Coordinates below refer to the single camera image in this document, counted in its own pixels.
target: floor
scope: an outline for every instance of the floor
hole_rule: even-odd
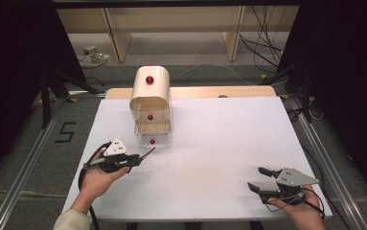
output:
[[[271,38],[275,37],[274,44],[279,49],[285,47],[287,35],[288,33],[269,34]],[[258,39],[256,33],[245,33],[243,36],[249,40]],[[69,34],[69,37],[81,60],[80,65],[84,68],[93,68],[84,69],[86,77],[92,78],[105,72],[105,68],[109,67],[120,67],[119,70],[117,69],[119,73],[133,76],[133,72],[139,66],[165,65],[173,66],[172,79],[179,78],[187,81],[185,82],[187,85],[197,82],[186,75],[204,73],[205,70],[202,68],[216,72],[228,71],[229,78],[247,84],[248,81],[244,80],[247,77],[246,71],[243,71],[244,66],[257,65],[260,68],[260,72],[254,74],[257,76],[252,76],[252,82],[261,81],[264,75],[272,76],[270,71],[274,70],[274,67],[267,65],[262,58],[256,57],[242,42],[239,44],[236,60],[229,61],[220,33],[135,34],[124,63],[114,61],[106,34]],[[95,45],[100,53],[109,55],[105,65],[95,68],[100,65],[99,62],[82,60],[85,58],[82,48],[88,45]],[[274,61],[269,49],[258,48],[258,50],[266,59]],[[120,83],[125,79],[107,78],[105,80],[106,87],[112,87],[114,85],[111,84],[112,81]],[[272,85],[278,95],[286,94],[284,81],[286,79],[278,80]],[[93,79],[88,82],[99,85]],[[85,126],[74,126],[78,135],[75,135],[72,141],[85,143],[89,133],[88,124],[94,122],[95,114],[91,111],[97,109],[101,99],[100,95],[72,98],[76,98],[78,102],[54,103],[53,98],[52,106],[53,114],[56,114],[56,124],[50,129],[47,128],[49,131],[40,128],[41,105],[38,98],[35,99],[34,112],[30,114],[20,135],[12,145],[10,154],[0,164],[0,229],[52,229],[57,216],[61,213],[69,183],[73,180],[80,161],[80,156],[74,152],[80,152],[83,149],[83,145],[58,144],[58,140],[63,138],[60,135],[64,129],[62,124],[72,126],[69,121],[85,124]],[[285,108],[300,107],[297,96],[283,102]],[[311,124],[307,124],[301,115],[292,124],[301,145],[308,150],[308,159],[316,176],[325,181],[322,188],[327,192],[334,208],[340,213],[339,215],[333,209],[333,217],[325,219],[326,228],[367,229],[367,185],[354,162],[348,159],[331,123],[325,117],[319,119],[322,115],[319,106],[311,113],[315,118]],[[235,224],[237,223],[228,224],[227,229],[236,229],[235,226],[238,225]],[[262,224],[264,229],[295,229],[288,219],[262,221]],[[101,228],[124,230],[126,223],[102,221]]]

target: sleeve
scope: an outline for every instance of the sleeve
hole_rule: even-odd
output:
[[[54,226],[54,230],[89,230],[92,218],[75,210],[62,213]]]

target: person's right hand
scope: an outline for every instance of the person's right hand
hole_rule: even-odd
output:
[[[305,185],[303,187],[313,191],[311,185]],[[318,197],[311,191],[306,190],[305,200],[317,208],[320,208]],[[296,227],[300,230],[325,229],[323,220],[321,219],[321,214],[303,202],[297,205],[287,205],[281,199],[270,198],[267,203],[284,210],[290,216],[291,220],[293,220],[293,223],[296,225]]]

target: gray carpet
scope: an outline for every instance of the gray carpet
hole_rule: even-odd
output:
[[[172,86],[247,85],[249,82],[258,84],[262,81],[261,74],[263,73],[255,66],[225,66],[229,67],[236,75],[225,67],[215,65],[201,65],[196,68],[195,66],[165,67],[171,74]],[[101,89],[109,89],[113,87],[132,87],[136,70],[137,67],[135,66],[101,67],[86,69],[84,73],[90,85]],[[100,85],[98,80],[104,83],[105,86]],[[72,84],[66,83],[66,85],[69,90],[79,90]],[[275,85],[274,88],[277,94],[285,93],[283,84]],[[32,174],[27,180],[5,229],[52,229],[57,216],[61,212],[80,162],[101,99],[97,97],[79,98],[75,103],[66,103],[60,110],[53,130],[37,159]],[[38,101],[39,98],[36,98],[33,105],[34,112],[29,114],[27,122],[23,124],[20,134],[12,145],[11,153],[6,155],[0,164],[0,202],[11,187],[23,162],[30,153],[37,135],[41,131],[42,107]],[[284,101],[284,106],[291,108],[289,100]],[[68,138],[68,135],[60,134],[64,123],[74,123],[73,125],[67,125],[65,129],[74,132],[71,141],[68,143],[58,142]],[[312,157],[316,158],[300,121],[298,120],[292,124],[300,144],[310,150]],[[323,119],[320,121],[313,120],[313,124],[367,220],[367,185],[365,181],[356,169],[354,162],[346,159],[345,150],[331,123]],[[320,178],[322,174],[318,167],[309,155],[307,158],[316,177]],[[341,212],[342,217],[348,221],[333,191],[333,187],[326,177],[324,188],[334,206]],[[264,229],[267,230],[295,229],[288,219],[263,221],[263,225]],[[333,217],[325,219],[325,225],[327,229],[346,229],[341,218],[335,212],[333,212]],[[102,229],[126,229],[126,224],[101,221],[101,227]]]

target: red knob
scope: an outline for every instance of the red knob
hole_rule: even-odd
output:
[[[153,77],[152,76],[147,76],[147,84],[153,84]]]

